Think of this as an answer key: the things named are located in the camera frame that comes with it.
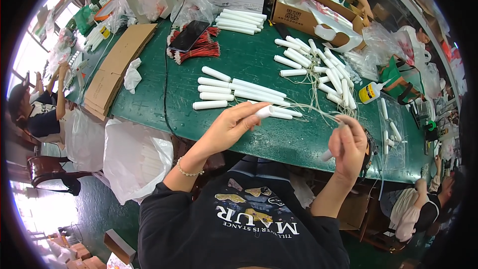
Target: woman's left hand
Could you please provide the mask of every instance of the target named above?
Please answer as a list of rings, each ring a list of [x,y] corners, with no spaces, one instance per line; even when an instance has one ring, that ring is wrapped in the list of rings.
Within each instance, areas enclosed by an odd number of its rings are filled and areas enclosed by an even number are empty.
[[[254,115],[259,109],[271,103],[252,104],[243,102],[224,110],[212,123],[206,133],[194,144],[203,156],[227,150],[248,130],[260,125],[260,119]]]

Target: white plastic bag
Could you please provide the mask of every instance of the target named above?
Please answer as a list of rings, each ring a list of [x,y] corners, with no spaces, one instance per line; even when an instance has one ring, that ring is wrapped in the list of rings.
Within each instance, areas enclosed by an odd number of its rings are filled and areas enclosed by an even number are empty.
[[[64,125],[65,146],[68,159],[77,171],[94,172],[103,168],[105,124],[93,120],[79,108],[71,112]]]
[[[150,195],[173,164],[171,136],[118,119],[106,124],[103,172],[119,203]]]

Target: wire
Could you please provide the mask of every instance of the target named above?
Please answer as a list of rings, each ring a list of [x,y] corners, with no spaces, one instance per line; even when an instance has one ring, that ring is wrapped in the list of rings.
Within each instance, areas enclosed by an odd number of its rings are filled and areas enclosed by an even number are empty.
[[[176,21],[177,17],[179,16],[179,14],[181,13],[181,10],[184,6],[184,2],[186,0],[182,0],[182,4],[181,4],[181,7],[179,8],[179,11],[177,12],[175,18],[173,21],[171,21],[171,26],[169,27],[169,30],[172,29],[173,27],[173,24],[174,22]],[[163,93],[163,109],[164,109],[164,121],[166,122],[166,126],[168,127],[169,131],[171,132],[171,134],[173,134],[177,139],[179,139],[180,141],[184,142],[187,144],[186,141],[184,141],[182,138],[180,138],[178,135],[176,135],[176,133],[173,131],[173,129],[171,129],[171,126],[169,124],[169,121],[168,121],[168,114],[167,114],[167,111],[166,111],[166,94],[167,94],[167,90],[168,90],[168,55],[167,55],[167,50],[168,50],[168,44],[166,43],[165,44],[165,47],[164,47],[164,93]]]

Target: floor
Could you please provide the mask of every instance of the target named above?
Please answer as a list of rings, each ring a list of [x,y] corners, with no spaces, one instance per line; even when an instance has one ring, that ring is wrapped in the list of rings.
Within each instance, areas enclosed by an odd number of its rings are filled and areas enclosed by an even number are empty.
[[[45,155],[58,156],[56,146],[43,147]],[[35,208],[32,210],[37,228],[50,233],[61,226],[77,224],[79,238],[93,255],[106,263],[111,252],[103,243],[106,230],[114,229],[129,245],[137,249],[138,212],[136,202],[128,201],[121,206],[113,192],[95,177],[80,179],[81,192],[78,196],[39,190]],[[43,188],[60,189],[61,181],[48,181]],[[419,237],[407,250],[398,255],[382,252],[347,233],[341,233],[344,245],[350,255],[350,267],[354,268],[398,268],[406,258],[419,258],[423,243]]]

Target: green bag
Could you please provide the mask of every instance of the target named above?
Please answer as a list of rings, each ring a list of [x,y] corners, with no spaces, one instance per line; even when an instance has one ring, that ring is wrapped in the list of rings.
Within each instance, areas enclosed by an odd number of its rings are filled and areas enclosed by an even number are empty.
[[[421,97],[423,85],[420,71],[407,66],[405,62],[397,62],[392,56],[389,64],[379,69],[379,80],[390,81],[383,87],[383,91],[397,99],[400,105],[407,105]]]

